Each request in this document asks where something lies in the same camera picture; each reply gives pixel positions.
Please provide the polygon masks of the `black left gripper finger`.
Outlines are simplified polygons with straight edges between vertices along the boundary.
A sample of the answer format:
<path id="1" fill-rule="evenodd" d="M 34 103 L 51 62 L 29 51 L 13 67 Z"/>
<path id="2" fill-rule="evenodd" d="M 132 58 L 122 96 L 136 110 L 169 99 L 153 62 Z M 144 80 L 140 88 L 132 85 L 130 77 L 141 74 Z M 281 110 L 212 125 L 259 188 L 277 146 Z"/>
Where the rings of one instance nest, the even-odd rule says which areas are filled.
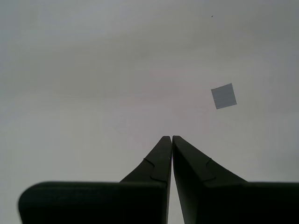
<path id="1" fill-rule="evenodd" d="M 296 224 L 299 185 L 248 182 L 180 136 L 172 138 L 173 169 L 186 224 Z"/>
<path id="2" fill-rule="evenodd" d="M 165 224 L 172 142 L 164 136 L 120 182 L 42 182 L 18 202 L 24 224 Z"/>

